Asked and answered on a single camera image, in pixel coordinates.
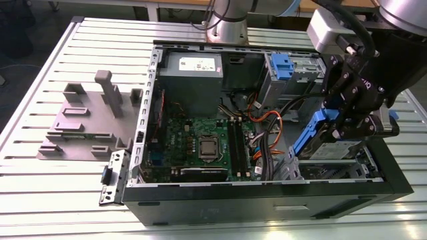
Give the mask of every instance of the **blue latch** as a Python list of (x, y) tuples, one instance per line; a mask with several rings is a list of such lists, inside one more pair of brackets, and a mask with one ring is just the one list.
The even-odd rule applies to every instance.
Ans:
[(287, 54), (271, 54), (271, 65), (276, 72), (277, 80), (289, 80), (293, 74), (293, 63)]

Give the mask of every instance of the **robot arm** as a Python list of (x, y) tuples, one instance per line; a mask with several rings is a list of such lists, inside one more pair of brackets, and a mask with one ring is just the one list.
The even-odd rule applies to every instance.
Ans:
[(213, 2), (213, 15), (206, 25), (208, 41), (240, 45), (245, 45), (248, 41), (248, 13), (284, 17), (295, 13), (300, 4), (300, 0), (214, 0)]
[[(315, 2), (320, 5), (331, 3), (329, 0)], [(427, 74), (427, 21), (423, 14), (427, 2), (379, 2), (379, 11), (360, 22), (371, 32), (369, 44), (375, 46), (371, 54), (363, 51), (368, 48), (367, 41), (361, 41), (364, 36), (349, 26), (341, 26), (340, 22), (345, 21), (339, 20), (343, 15), (337, 11), (319, 8), (313, 13), (307, 33), (316, 50), (332, 55), (324, 55), (327, 71), (321, 109), (308, 124), (311, 129), (307, 128), (295, 143), (295, 154), (300, 159), (309, 159), (324, 143), (399, 134), (396, 117), (388, 108), (399, 93)], [(343, 53), (347, 53), (344, 58), (335, 55)]]

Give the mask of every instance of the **power supply label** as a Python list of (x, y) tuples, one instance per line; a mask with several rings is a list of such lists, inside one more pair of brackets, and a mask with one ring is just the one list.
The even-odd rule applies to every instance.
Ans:
[(181, 57), (178, 59), (178, 70), (214, 72), (214, 58)]

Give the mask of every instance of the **aluminum extrusion table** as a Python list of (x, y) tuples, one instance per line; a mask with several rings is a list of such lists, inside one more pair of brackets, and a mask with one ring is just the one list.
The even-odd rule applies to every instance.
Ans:
[[(204, 41), (188, 24), (85, 18), (72, 22), (0, 135), (0, 236), (54, 239), (427, 239), (427, 115), (411, 92), (393, 109), (388, 148), (415, 193), (339, 219), (145, 227), (128, 209), (98, 207), (105, 163), (36, 159), (66, 83), (100, 91), (110, 70), (121, 92), (144, 88), (153, 40)], [(249, 28), (250, 45), (312, 49), (304, 32)]]

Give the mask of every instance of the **metal bracket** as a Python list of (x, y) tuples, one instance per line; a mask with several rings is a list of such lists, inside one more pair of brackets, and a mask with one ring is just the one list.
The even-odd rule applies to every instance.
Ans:
[(102, 183), (98, 206), (122, 206), (121, 197), (125, 188), (130, 154), (125, 150), (110, 154), (109, 163), (101, 173)]
[(376, 111), (373, 111), (373, 115), (376, 115), (380, 120), (380, 124), (381, 124), (384, 132), (391, 132), (393, 130), (393, 126), (389, 121), (389, 112), (388, 111), (389, 111), (389, 109), (387, 108), (385, 103), (383, 103), (380, 108)]

